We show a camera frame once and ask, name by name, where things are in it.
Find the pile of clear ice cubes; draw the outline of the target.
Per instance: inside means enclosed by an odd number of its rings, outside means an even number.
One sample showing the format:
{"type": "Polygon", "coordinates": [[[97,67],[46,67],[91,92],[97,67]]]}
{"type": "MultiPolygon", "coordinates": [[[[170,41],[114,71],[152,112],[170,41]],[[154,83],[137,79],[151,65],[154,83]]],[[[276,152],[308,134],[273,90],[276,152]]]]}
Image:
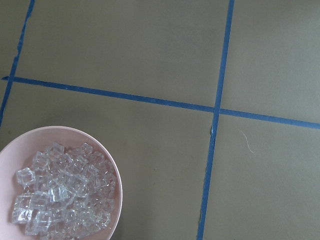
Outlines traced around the pile of clear ice cubes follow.
{"type": "Polygon", "coordinates": [[[41,240],[80,240],[110,226],[115,209],[113,163],[87,143],[70,150],[53,143],[19,169],[22,193],[14,201],[12,222],[41,240]]]}

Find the pink bowl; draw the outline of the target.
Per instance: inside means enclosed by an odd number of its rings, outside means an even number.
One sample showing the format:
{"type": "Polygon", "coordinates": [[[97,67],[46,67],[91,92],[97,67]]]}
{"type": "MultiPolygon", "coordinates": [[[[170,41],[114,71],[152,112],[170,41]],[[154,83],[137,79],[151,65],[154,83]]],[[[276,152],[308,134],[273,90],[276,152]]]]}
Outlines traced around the pink bowl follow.
{"type": "Polygon", "coordinates": [[[89,134],[67,126],[45,126],[30,130],[13,139],[0,152],[0,238],[2,240],[28,240],[23,229],[11,222],[13,204],[22,187],[16,182],[17,170],[29,165],[37,151],[57,142],[66,148],[88,143],[102,152],[112,163],[107,149],[89,134]]]}

